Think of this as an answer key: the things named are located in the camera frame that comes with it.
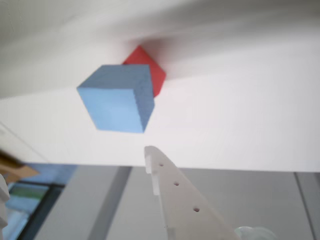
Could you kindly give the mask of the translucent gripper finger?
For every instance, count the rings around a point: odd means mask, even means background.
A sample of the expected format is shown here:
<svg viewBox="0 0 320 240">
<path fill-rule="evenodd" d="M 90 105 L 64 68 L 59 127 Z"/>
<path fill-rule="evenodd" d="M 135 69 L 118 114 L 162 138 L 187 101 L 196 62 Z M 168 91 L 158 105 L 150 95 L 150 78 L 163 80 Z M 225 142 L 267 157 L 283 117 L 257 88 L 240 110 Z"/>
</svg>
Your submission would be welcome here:
<svg viewBox="0 0 320 240">
<path fill-rule="evenodd" d="M 241 240 L 277 240 L 278 237 L 264 227 L 242 226 L 234 230 Z"/>
</svg>

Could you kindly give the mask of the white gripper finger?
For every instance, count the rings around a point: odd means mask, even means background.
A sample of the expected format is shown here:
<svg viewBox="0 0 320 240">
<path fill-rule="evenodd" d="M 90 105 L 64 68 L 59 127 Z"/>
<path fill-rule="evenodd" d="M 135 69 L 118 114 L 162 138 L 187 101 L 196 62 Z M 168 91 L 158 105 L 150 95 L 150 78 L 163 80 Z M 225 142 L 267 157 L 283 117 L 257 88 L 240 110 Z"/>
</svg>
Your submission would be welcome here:
<svg viewBox="0 0 320 240">
<path fill-rule="evenodd" d="M 146 173 L 151 175 L 169 240 L 235 240 L 234 229 L 211 208 L 207 199 L 157 147 L 144 148 Z"/>
</svg>

